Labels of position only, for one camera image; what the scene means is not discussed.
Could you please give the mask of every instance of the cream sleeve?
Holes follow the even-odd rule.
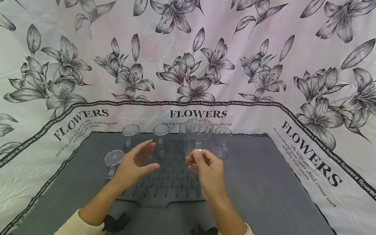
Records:
[[[247,223],[246,225],[247,225],[247,232],[244,235],[254,235],[249,225]]]
[[[54,235],[104,235],[102,232],[105,223],[99,226],[86,224],[78,215],[77,210]]]

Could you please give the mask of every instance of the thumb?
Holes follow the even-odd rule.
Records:
[[[142,176],[149,174],[149,173],[152,173],[155,170],[157,170],[158,168],[159,168],[158,163],[152,163],[152,164],[149,164],[149,165],[144,166],[144,167],[139,167]]]
[[[204,169],[204,168],[208,167],[208,165],[205,162],[204,157],[201,154],[201,151],[199,151],[197,149],[194,150],[193,151],[193,158],[194,158],[194,161],[196,162],[197,166],[199,167],[199,169]]]

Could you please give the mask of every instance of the hand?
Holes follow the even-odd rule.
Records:
[[[130,152],[124,155],[111,184],[115,185],[121,192],[130,188],[143,175],[154,172],[159,168],[158,163],[152,163],[145,167],[139,167],[144,162],[149,161],[152,156],[148,155],[154,151],[155,143],[153,140],[147,140],[138,144]]]
[[[210,202],[226,199],[227,192],[224,183],[223,161],[217,158],[209,150],[194,150],[185,162],[188,170],[199,175],[202,194]]]

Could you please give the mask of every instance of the left hand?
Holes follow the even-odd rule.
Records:
[[[159,168],[158,163],[152,163],[144,167],[139,167],[142,163],[149,161],[152,156],[147,155],[154,151],[155,143],[147,140],[138,144],[130,152],[124,155],[123,161],[115,172],[111,184],[115,185],[119,191],[130,188],[143,175],[154,172]]]

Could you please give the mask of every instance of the white fabric backdrop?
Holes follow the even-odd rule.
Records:
[[[0,6],[0,234],[91,132],[201,115],[267,133],[337,234],[376,230],[376,0]]]

